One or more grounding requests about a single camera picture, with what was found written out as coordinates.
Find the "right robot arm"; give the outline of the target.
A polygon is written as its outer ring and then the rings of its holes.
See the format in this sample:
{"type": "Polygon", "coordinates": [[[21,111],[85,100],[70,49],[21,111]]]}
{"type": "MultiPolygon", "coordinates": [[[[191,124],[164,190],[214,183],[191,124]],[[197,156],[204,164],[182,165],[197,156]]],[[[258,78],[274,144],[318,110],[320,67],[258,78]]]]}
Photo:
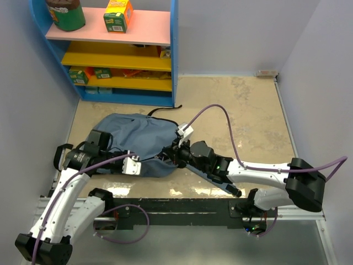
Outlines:
{"type": "Polygon", "coordinates": [[[251,190],[248,200],[239,207],[250,216],[287,205],[314,213],[322,211],[326,177],[303,159],[293,158],[290,163],[279,164],[238,162],[216,154],[204,141],[180,144],[175,140],[163,152],[177,167],[196,169],[236,197],[242,195],[237,183],[265,185],[266,189],[251,190]]]}

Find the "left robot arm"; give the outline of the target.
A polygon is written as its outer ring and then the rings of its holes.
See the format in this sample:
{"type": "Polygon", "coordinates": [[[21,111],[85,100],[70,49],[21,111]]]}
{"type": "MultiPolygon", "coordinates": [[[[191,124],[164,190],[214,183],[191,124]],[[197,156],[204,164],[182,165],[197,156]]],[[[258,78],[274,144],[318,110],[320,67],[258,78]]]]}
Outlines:
{"type": "Polygon", "coordinates": [[[60,180],[39,220],[15,241],[23,258],[32,264],[67,264],[74,239],[96,216],[109,216],[114,211],[112,193],[95,188],[88,201],[72,214],[80,192],[97,170],[121,173],[131,156],[129,150],[113,151],[112,134],[98,130],[92,130],[78,146],[58,146],[54,166],[61,173],[60,180]]]}

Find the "blue student backpack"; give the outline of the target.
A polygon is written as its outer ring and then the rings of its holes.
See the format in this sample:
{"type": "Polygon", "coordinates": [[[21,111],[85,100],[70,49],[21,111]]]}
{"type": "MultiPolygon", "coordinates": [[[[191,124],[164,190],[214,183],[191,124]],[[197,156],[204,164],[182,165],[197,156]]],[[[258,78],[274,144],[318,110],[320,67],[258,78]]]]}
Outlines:
{"type": "Polygon", "coordinates": [[[162,152],[164,147],[178,140],[176,134],[178,126],[175,121],[153,117],[152,113],[147,115],[113,113],[98,122],[91,131],[112,134],[113,151],[121,149],[135,153],[141,162],[139,177],[162,178],[178,168],[162,152]]]}

